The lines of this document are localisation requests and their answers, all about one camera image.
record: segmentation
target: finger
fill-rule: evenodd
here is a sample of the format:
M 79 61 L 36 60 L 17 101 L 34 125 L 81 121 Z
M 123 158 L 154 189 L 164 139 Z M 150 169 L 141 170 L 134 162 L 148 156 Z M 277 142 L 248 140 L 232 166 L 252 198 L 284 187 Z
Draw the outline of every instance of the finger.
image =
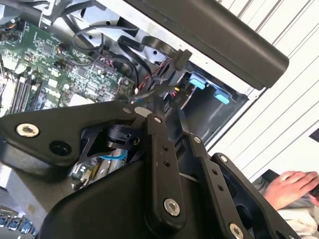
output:
M 304 177 L 306 177 L 307 176 L 307 174 L 306 173 L 304 173 L 304 172 L 297 172 L 297 173 L 295 173 L 294 175 L 292 175 L 292 176 L 290 176 L 289 178 L 287 178 L 286 180 L 285 180 L 285 183 L 287 183 L 287 184 L 293 184 L 293 183 L 296 183 L 297 181 L 299 181 L 300 179 L 302 179 L 302 178 L 304 178 Z
M 309 182 L 311 182 L 313 179 L 317 177 L 318 177 L 317 172 L 308 173 L 303 178 L 300 178 L 298 181 L 296 181 L 295 186 L 298 188 L 302 188 L 303 186 L 305 186 L 306 184 L 308 184 Z
M 300 189 L 300 191 L 303 194 L 306 194 L 306 193 L 310 192 L 312 189 L 314 189 L 318 184 L 319 184 L 319 177 L 316 177 L 316 178 L 312 179 L 309 183 L 305 184 Z
M 280 175 L 277 180 L 278 181 L 285 181 L 287 178 L 293 176 L 295 173 L 297 173 L 297 171 L 287 171 L 287 172 L 284 172 L 282 175 Z

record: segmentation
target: silver screw head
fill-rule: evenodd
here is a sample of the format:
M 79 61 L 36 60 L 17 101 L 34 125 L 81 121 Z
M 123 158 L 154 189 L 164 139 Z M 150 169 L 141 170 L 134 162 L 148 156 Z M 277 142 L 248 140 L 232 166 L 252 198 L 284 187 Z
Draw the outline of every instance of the silver screw head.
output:
M 199 137 L 197 137 L 197 136 L 195 136 L 195 137 L 194 137 L 194 140 L 195 140 L 195 142 L 196 142 L 196 143 L 201 143 L 200 138 L 199 138 Z
M 161 120 L 160 120 L 159 118 L 154 117 L 154 119 L 155 119 L 157 122 L 161 123 Z
M 128 108 L 123 108 L 123 111 L 126 112 L 126 113 L 128 113 L 128 114 L 131 113 L 131 111 L 130 111 Z
M 239 226 L 237 226 L 236 224 L 231 223 L 229 225 L 229 229 L 230 229 L 231 233 L 235 236 L 236 239 L 243 239 L 244 238 L 243 232 L 240 230 Z
M 40 130 L 33 124 L 22 123 L 17 126 L 16 132 L 23 137 L 33 138 L 39 135 Z
M 179 204 L 172 198 L 167 198 L 164 201 L 164 208 L 173 217 L 177 217 L 180 214 Z
M 223 161 L 224 163 L 227 163 L 227 162 L 228 162 L 227 158 L 225 158 L 224 156 L 220 156 L 220 159 L 221 159 L 221 161 Z

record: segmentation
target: red wire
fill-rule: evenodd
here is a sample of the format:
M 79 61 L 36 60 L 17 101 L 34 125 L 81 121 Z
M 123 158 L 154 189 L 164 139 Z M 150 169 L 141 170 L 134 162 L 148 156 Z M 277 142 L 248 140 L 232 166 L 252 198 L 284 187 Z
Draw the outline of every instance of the red wire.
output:
M 169 58 L 168 58 L 168 59 L 165 59 L 165 60 L 159 65 L 159 67 L 158 67 L 155 71 L 152 72 L 152 75 L 154 75 L 154 74 L 156 74 L 158 71 L 160 71 L 160 69 L 161 69 L 167 62 L 169 62 L 169 61 L 170 61 Z M 139 90 L 142 89 L 142 88 L 146 85 L 146 82 L 147 82 L 147 80 L 148 80 L 149 78 L 151 78 L 150 75 L 145 76 L 144 81 L 143 81 L 142 83 L 140 83 L 140 85 L 138 86 L 138 89 L 139 89 Z

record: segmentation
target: gray surface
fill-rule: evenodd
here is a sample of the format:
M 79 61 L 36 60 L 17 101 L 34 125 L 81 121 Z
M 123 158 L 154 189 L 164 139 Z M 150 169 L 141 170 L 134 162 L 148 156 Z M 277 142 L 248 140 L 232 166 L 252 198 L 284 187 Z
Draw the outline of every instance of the gray surface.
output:
M 6 24 L 20 14 L 21 11 L 13 7 L 0 5 L 0 25 Z
M 21 207 L 15 202 L 12 196 L 3 188 L 0 188 L 0 205 L 23 214 Z
M 52 207 L 73 192 L 71 179 L 49 184 L 22 173 L 11 172 L 6 189 L 38 229 Z

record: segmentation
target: black plastic cover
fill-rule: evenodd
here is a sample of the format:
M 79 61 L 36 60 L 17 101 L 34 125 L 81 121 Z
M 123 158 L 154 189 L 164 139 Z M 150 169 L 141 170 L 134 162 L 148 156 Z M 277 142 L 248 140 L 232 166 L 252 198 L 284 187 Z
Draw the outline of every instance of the black plastic cover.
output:
M 216 0 L 126 0 L 257 90 L 272 87 L 289 60 Z

